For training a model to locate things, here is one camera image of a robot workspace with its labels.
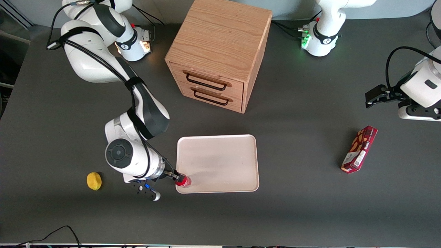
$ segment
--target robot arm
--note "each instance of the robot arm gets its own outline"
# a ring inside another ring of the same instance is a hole
[[[88,5],[72,5],[64,8],[72,20],[87,22],[98,31],[106,47],[116,43],[119,53],[128,61],[137,61],[150,52],[148,30],[133,27],[120,13],[132,6],[132,0],[94,0]],[[75,1],[63,0],[63,4]]]
[[[441,1],[439,0],[435,1],[430,10],[430,21],[441,39]],[[389,61],[399,49],[413,50],[425,57],[395,86],[390,86],[387,72]],[[386,83],[387,87],[381,84],[365,94],[366,108],[377,103],[399,101],[400,118],[441,121],[441,46],[430,54],[412,47],[399,47],[393,50],[386,62]]]
[[[321,8],[320,20],[312,21],[299,28],[303,32],[300,48],[314,56],[325,56],[334,47],[346,14],[341,8],[362,8],[373,5],[377,0],[315,0]]]
[[[61,34],[59,43],[79,77],[93,83],[123,81],[132,95],[133,107],[105,126],[107,163],[123,173],[126,183],[156,182],[163,177],[182,182],[185,176],[171,166],[167,170],[168,161],[147,143],[167,130],[170,117],[143,80],[122,58],[108,51],[99,32],[89,23],[71,20],[63,25]],[[158,192],[151,187],[149,191],[154,193],[151,199],[159,199]]]

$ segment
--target red box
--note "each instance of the red box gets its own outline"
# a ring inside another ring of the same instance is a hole
[[[359,171],[366,159],[366,154],[369,152],[374,138],[377,135],[378,129],[367,126],[357,133],[352,142],[351,149],[344,158],[341,169],[346,173]]]

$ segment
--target wall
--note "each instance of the wall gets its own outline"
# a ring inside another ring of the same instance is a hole
[[[26,17],[38,25],[50,26],[61,0],[10,0]],[[320,10],[313,0],[234,0],[273,11],[275,20],[307,19]],[[181,23],[193,0],[134,0],[134,4],[165,23]],[[348,19],[396,18],[416,15],[432,5],[434,0],[377,0],[374,5],[360,9],[345,9]],[[124,15],[129,21],[145,25],[148,22],[134,8]],[[68,21],[61,12],[55,27]]]

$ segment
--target drawer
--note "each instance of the drawer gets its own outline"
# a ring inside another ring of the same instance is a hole
[[[191,68],[170,62],[176,81],[190,84],[198,89],[218,93],[224,97],[237,98],[242,101],[243,83],[221,77],[212,77],[195,72]]]
[[[242,110],[242,97],[227,96],[216,92],[215,90],[207,90],[205,87],[195,86],[190,83],[178,81],[181,92],[184,96],[210,103],[212,105],[225,109],[240,112]]]

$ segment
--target green light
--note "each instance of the green light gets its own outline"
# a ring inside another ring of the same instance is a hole
[[[306,47],[308,46],[310,38],[311,38],[311,36],[309,34],[303,38],[302,45],[301,45],[303,49],[306,49]]]

